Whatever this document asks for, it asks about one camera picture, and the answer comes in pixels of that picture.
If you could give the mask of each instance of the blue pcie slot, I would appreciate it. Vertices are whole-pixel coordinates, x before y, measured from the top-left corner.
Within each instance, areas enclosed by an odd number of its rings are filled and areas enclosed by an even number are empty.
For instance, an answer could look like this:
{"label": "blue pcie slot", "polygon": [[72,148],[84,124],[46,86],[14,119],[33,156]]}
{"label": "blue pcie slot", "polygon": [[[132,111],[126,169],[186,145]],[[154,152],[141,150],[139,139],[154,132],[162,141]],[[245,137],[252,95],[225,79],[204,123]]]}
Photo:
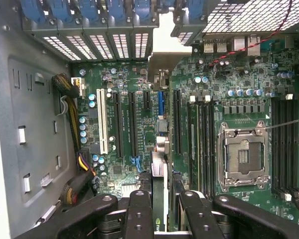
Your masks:
{"label": "blue pcie slot", "polygon": [[157,95],[158,95],[158,115],[162,116],[165,113],[164,92],[159,91]]}

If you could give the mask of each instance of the blue latch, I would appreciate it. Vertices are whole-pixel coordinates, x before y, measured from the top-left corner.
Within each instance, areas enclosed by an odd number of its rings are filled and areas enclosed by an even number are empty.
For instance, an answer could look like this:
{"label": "blue latch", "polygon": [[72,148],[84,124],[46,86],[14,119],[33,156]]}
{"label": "blue latch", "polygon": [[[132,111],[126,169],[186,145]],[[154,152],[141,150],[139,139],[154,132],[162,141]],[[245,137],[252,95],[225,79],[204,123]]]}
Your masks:
{"label": "blue latch", "polygon": [[203,15],[204,0],[188,0],[187,7],[189,11],[189,18],[201,18]]}
{"label": "blue latch", "polygon": [[123,0],[106,0],[109,14],[114,17],[115,21],[123,20],[125,16]]}
{"label": "blue latch", "polygon": [[150,17],[151,0],[135,0],[135,13],[141,20],[149,19]]}
{"label": "blue latch", "polygon": [[81,14],[89,21],[97,21],[99,19],[95,0],[79,0],[79,6]]}
{"label": "blue latch", "polygon": [[67,0],[48,0],[52,14],[62,22],[71,22],[73,20],[70,6]]}
{"label": "blue latch", "polygon": [[23,13],[38,24],[45,23],[45,15],[39,0],[21,0]]}

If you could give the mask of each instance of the white connector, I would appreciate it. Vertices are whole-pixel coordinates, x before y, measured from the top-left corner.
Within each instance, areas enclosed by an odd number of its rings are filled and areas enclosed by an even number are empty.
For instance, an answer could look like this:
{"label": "white connector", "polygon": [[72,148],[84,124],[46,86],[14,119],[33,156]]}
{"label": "white connector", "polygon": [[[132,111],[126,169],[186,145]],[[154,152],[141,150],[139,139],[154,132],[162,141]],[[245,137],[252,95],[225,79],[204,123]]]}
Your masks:
{"label": "white connector", "polygon": [[99,116],[99,135],[100,135],[100,150],[101,154],[109,153],[108,143],[108,119],[106,110],[106,90],[97,89],[96,99],[98,103],[98,116]]}

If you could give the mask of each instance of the cable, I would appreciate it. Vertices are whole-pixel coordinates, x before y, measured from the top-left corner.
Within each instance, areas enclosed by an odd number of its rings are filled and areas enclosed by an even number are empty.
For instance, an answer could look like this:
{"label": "cable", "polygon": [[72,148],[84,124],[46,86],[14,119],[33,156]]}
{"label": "cable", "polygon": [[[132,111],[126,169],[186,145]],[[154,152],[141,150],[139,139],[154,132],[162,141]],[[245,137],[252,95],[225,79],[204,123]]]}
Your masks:
{"label": "cable", "polygon": [[280,32],[281,28],[283,27],[283,25],[285,24],[285,22],[287,21],[288,17],[289,17],[292,5],[293,5],[293,0],[289,0],[289,7],[288,7],[288,10],[287,10],[287,13],[286,13],[286,16],[285,16],[284,20],[282,21],[282,23],[280,23],[280,25],[278,26],[278,28],[273,33],[271,33],[269,36],[267,36],[266,38],[262,39],[260,42],[252,44],[250,46],[238,49],[236,51],[228,52],[226,55],[223,55],[223,56],[219,57],[218,59],[214,60],[213,63],[217,63],[217,62],[219,62],[219,60],[224,59],[224,58],[226,58],[228,56],[234,55],[237,52],[246,51],[248,48],[252,48],[252,47],[258,46],[259,44],[261,44],[261,43],[263,43],[265,41],[268,41],[274,35],[278,34]]}

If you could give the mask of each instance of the black connector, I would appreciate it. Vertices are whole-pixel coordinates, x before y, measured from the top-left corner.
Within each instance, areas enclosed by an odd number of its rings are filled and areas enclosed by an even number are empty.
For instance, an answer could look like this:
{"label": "black connector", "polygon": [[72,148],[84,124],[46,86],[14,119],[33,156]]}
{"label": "black connector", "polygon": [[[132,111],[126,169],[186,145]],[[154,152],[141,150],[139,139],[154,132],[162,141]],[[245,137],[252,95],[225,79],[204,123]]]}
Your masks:
{"label": "black connector", "polygon": [[131,144],[132,144],[132,157],[139,155],[138,149],[138,134],[136,124],[136,99],[135,92],[129,92],[129,105],[130,105],[130,131],[131,131]]}
{"label": "black connector", "polygon": [[151,108],[150,91],[144,91],[143,99],[144,99],[144,110],[146,111],[150,110]]}
{"label": "black connector", "polygon": [[181,147],[181,117],[180,117],[180,106],[181,106],[180,90],[173,91],[173,114],[174,114],[174,145],[177,154],[182,154]]}
{"label": "black connector", "polygon": [[122,123],[122,105],[120,93],[113,93],[114,116],[116,123],[116,152],[118,158],[124,157],[123,152],[123,123]]}

